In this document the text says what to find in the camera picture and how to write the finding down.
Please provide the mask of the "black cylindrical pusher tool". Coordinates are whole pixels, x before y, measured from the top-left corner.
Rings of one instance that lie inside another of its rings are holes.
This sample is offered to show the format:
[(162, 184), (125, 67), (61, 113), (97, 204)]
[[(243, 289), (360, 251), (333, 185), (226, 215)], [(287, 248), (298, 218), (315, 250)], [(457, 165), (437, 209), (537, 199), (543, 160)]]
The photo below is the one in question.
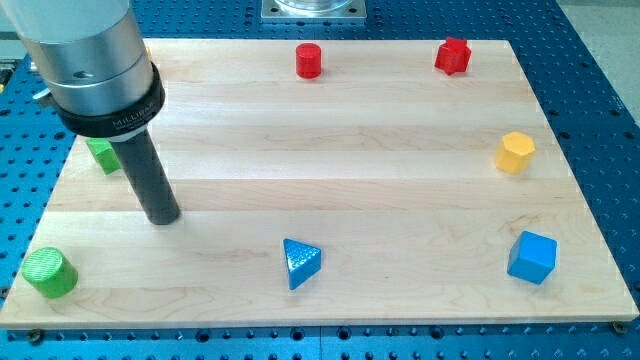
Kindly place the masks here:
[(181, 210), (148, 131), (109, 142), (147, 219), (154, 225), (176, 221)]

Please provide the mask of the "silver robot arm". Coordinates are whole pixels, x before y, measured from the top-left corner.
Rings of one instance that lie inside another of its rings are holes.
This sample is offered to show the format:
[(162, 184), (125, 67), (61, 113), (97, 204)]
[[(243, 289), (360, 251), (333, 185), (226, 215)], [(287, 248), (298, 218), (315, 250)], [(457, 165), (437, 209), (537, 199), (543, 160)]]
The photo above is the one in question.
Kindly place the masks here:
[(129, 0), (2, 0), (73, 133), (108, 141), (149, 221), (180, 216), (147, 126), (165, 101)]

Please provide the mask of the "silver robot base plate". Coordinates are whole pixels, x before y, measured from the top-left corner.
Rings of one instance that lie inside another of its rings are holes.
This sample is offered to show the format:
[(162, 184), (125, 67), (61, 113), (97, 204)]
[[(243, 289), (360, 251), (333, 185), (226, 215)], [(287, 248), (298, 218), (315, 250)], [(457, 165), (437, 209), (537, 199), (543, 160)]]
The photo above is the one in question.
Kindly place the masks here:
[(364, 19), (365, 0), (263, 0), (261, 17), (269, 20)]

